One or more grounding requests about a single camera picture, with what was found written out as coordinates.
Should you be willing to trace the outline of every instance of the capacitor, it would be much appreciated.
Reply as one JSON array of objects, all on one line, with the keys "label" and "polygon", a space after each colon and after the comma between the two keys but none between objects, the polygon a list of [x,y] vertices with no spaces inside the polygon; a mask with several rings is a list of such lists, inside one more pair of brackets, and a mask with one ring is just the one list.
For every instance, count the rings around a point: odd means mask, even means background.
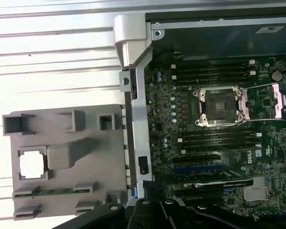
[{"label": "capacitor", "polygon": [[160,76],[158,76],[158,77],[156,78],[156,81],[157,81],[158,83],[160,83],[161,80],[162,80],[162,78],[161,78]]},{"label": "capacitor", "polygon": [[270,169],[270,165],[269,165],[269,164],[263,164],[263,167],[264,167],[265,169]]}]

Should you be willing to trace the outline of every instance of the label sticker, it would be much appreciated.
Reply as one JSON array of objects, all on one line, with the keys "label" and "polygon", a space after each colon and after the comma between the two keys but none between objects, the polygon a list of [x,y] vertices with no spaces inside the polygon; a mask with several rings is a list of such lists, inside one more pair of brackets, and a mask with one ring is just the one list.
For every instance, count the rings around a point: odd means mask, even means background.
[{"label": "label sticker", "polygon": [[261,156],[262,156],[262,150],[261,149],[255,150],[255,157],[261,157]]},{"label": "label sticker", "polygon": [[263,27],[256,33],[274,33],[280,31],[284,26]]}]

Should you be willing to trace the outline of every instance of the pcie slot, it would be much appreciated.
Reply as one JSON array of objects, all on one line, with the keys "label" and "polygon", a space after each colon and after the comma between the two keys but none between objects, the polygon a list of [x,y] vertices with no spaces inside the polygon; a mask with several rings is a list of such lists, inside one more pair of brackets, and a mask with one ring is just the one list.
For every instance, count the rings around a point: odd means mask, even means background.
[{"label": "pcie slot", "polygon": [[176,174],[183,174],[183,173],[203,172],[203,171],[222,170],[222,169],[224,169],[223,166],[197,166],[197,167],[173,168],[173,171]]},{"label": "pcie slot", "polygon": [[221,157],[218,154],[211,155],[199,155],[199,156],[181,156],[173,158],[174,164],[183,164],[183,163],[193,163],[193,162],[204,162],[204,161],[217,161]]},{"label": "pcie slot", "polygon": [[223,205],[225,203],[225,200],[223,198],[184,199],[183,201],[187,207],[196,206],[199,204]]},{"label": "pcie slot", "polygon": [[206,198],[219,198],[223,195],[223,191],[209,191],[209,192],[199,192],[196,188],[191,189],[179,189],[175,190],[174,194],[176,197],[189,197],[191,196],[191,199],[206,199]]}]

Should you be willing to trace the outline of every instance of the metal bracket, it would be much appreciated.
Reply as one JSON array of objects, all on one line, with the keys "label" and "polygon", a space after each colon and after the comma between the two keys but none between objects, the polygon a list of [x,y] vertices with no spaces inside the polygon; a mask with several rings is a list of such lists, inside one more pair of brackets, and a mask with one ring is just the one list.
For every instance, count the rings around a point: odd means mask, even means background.
[{"label": "metal bracket", "polygon": [[130,92],[131,91],[130,72],[129,71],[119,72],[119,77],[120,77],[120,91]]},{"label": "metal bracket", "polygon": [[122,69],[134,68],[152,44],[150,22],[145,21],[143,13],[117,15],[113,32]]}]

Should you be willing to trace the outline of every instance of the white surface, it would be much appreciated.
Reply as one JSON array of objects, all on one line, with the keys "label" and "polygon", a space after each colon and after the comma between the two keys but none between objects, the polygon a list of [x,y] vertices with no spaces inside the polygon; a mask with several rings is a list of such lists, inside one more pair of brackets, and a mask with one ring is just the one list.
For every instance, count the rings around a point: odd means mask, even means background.
[{"label": "white surface", "polygon": [[43,155],[39,151],[27,151],[20,156],[20,174],[26,179],[40,178],[44,174]]}]

